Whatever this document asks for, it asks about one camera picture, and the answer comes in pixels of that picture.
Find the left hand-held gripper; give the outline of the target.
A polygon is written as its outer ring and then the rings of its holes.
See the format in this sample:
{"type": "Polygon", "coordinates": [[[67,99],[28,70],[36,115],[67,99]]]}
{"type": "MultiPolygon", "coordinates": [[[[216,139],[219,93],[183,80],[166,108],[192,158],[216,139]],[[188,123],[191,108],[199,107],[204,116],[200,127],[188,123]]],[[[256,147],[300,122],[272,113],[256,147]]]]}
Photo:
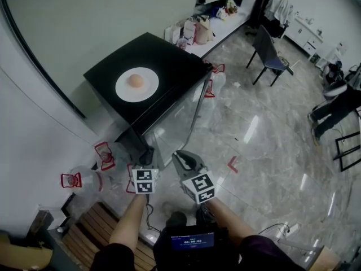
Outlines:
{"type": "Polygon", "coordinates": [[[157,152],[149,147],[132,168],[133,185],[136,194],[153,194],[159,180],[157,152]]]}

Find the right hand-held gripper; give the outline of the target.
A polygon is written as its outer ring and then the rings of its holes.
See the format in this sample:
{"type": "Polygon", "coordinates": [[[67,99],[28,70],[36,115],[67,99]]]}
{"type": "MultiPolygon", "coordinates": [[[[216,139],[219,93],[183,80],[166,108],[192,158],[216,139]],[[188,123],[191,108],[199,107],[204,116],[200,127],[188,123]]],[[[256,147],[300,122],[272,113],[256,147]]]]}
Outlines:
{"type": "Polygon", "coordinates": [[[171,159],[185,192],[196,204],[215,197],[213,174],[200,156],[189,151],[175,151],[171,159]]]}

